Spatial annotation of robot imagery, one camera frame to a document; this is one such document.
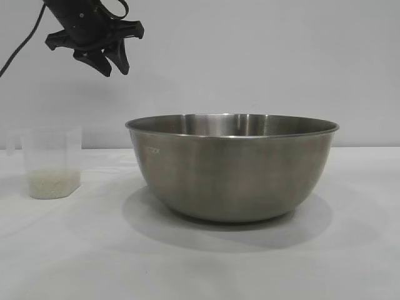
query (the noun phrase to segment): robotic arm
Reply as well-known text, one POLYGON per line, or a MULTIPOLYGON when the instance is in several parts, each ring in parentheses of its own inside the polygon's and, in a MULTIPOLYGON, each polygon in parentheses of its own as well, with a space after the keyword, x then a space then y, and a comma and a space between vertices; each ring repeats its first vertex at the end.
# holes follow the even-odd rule
POLYGON ((123 21, 129 12, 125 0, 125 16, 108 11, 101 0, 43 0, 64 30, 49 34, 46 44, 51 50, 58 47, 74 49, 74 59, 88 64, 109 77, 112 61, 126 75, 129 63, 125 53, 125 38, 143 38, 140 21, 123 21))

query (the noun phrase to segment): measuring cup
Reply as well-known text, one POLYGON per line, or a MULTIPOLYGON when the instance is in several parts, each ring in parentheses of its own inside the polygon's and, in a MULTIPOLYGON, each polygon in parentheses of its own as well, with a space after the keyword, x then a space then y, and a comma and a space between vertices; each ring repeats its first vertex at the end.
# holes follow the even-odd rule
POLYGON ((12 155, 21 138, 29 195, 36 199, 68 197, 81 185, 81 127, 37 127, 8 134, 12 155))

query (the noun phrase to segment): metal mixing bowl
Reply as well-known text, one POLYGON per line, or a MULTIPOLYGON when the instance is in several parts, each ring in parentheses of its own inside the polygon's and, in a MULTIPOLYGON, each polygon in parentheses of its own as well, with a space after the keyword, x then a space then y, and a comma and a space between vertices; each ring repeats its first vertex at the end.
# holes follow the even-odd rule
POLYGON ((222 222, 268 219, 302 203, 339 128, 256 114, 145 117, 126 127, 157 198, 180 213, 222 222))

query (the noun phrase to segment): black cable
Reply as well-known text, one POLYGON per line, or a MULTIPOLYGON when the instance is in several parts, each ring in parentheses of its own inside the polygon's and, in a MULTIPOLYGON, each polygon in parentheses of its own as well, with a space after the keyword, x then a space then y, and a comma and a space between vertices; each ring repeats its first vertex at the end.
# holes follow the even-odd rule
POLYGON ((42 9, 40 10, 39 17, 37 18, 36 24, 33 27, 31 33, 27 36, 27 38, 21 43, 21 45, 18 46, 17 49, 11 54, 10 58, 7 60, 6 64, 1 68, 0 70, 0 77, 3 76, 3 74, 6 72, 14 58, 17 56, 18 52, 21 51, 21 49, 29 42, 29 40, 33 37, 35 34, 36 30, 39 27, 40 21, 42 20, 44 10, 46 9, 46 5, 43 4, 42 9))

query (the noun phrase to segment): bowl rim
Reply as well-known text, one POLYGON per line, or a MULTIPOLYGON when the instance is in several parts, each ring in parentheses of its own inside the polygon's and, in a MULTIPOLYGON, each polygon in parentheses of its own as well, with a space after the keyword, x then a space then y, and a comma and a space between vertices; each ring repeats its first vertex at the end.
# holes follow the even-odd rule
POLYGON ((320 136, 325 134, 334 133, 340 129, 338 123, 328 121, 325 119, 318 119, 314 117, 299 117, 299 116, 290 116, 290 115, 282 115, 282 114, 247 114, 249 116, 264 116, 264 117, 280 117, 280 118, 297 118, 297 119, 307 119, 314 121, 321 121, 329 123, 332 128, 323 130, 323 131, 314 131, 314 132, 305 132, 305 133, 293 133, 293 134, 270 134, 266 136, 208 136, 203 134, 184 134, 184 133, 171 133, 171 132, 161 132, 161 131, 152 131, 146 129, 138 129, 134 127, 135 123, 138 123, 147 119, 154 118, 163 118, 163 117, 183 117, 183 116, 237 116, 237 115, 246 115, 244 113, 200 113, 200 114, 164 114, 158 116, 148 116, 148 117, 140 117, 137 119, 130 120, 125 123, 125 127, 130 131, 135 131, 139 133, 153 134, 153 135, 161 135, 161 136, 176 136, 182 138, 201 138, 201 139, 281 139, 281 138, 295 138, 295 137, 303 137, 303 136, 320 136))

